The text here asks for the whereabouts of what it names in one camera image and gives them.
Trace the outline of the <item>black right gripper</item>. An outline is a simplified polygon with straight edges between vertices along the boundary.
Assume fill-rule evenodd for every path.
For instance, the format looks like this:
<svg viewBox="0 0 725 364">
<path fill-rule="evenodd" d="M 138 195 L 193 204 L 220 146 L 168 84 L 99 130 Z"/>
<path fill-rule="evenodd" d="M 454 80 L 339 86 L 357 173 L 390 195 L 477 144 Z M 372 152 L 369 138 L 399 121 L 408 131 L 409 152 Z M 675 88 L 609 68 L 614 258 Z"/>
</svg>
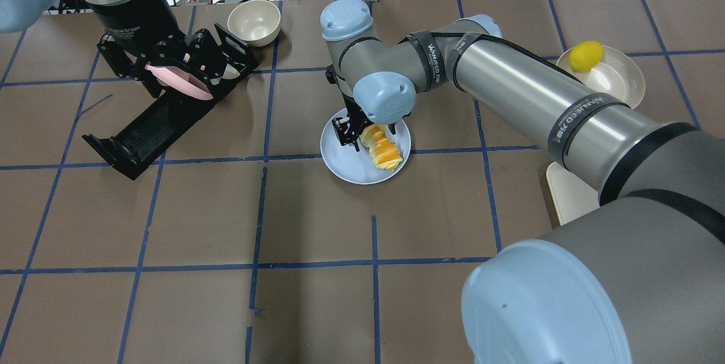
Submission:
<svg viewBox="0 0 725 364">
<path fill-rule="evenodd" d="M 340 145 L 352 145 L 356 152 L 360 152 L 359 139 L 369 126 L 369 119 L 353 98 L 343 98 L 343 101 L 343 114 L 333 117 L 331 125 Z"/>
</svg>

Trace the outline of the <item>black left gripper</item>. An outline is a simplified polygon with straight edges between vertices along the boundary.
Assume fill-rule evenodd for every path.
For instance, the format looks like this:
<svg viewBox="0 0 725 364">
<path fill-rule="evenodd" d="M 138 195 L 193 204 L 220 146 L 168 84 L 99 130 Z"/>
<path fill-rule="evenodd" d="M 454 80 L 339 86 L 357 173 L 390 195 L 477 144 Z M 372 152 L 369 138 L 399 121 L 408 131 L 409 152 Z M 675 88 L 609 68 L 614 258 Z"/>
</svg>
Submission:
<svg viewBox="0 0 725 364">
<path fill-rule="evenodd" d="M 224 54 L 207 29 L 185 37 L 178 28 L 109 28 L 97 47 L 117 77 L 141 82 L 153 98 L 158 98 L 161 90 L 173 88 L 146 70 L 146 64 L 178 67 L 201 80 L 213 99 L 224 97 L 220 80 L 224 74 Z"/>
</svg>

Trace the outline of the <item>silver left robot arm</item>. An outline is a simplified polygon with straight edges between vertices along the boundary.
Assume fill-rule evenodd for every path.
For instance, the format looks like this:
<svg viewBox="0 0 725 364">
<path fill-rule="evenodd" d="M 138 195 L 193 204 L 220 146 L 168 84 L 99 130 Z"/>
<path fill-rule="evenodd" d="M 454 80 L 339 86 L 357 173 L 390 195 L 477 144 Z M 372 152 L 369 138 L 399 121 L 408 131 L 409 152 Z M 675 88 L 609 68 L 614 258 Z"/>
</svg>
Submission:
<svg viewBox="0 0 725 364">
<path fill-rule="evenodd" d="M 188 57 L 185 36 L 167 0 L 72 0 L 75 10 L 93 11 L 105 34 L 98 50 L 119 78 L 143 83 L 158 97 L 169 87 L 202 101 L 213 97 L 209 85 L 182 63 Z M 35 24 L 62 0 L 2 0 L 2 33 L 18 33 Z"/>
</svg>

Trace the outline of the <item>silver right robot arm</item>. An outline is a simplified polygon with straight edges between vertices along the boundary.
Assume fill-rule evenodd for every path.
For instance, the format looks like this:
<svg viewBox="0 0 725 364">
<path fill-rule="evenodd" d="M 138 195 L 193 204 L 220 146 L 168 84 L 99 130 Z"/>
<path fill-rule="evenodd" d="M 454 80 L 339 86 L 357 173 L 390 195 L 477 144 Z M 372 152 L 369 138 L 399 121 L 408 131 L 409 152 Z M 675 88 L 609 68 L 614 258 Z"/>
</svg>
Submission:
<svg viewBox="0 0 725 364">
<path fill-rule="evenodd" d="M 348 117 L 392 125 L 445 82 L 489 107 L 599 195 L 600 207 L 518 241 L 464 282 L 476 363 L 722 363 L 724 145 L 652 121 L 505 41 L 484 14 L 381 42 L 362 0 L 319 18 Z"/>
</svg>

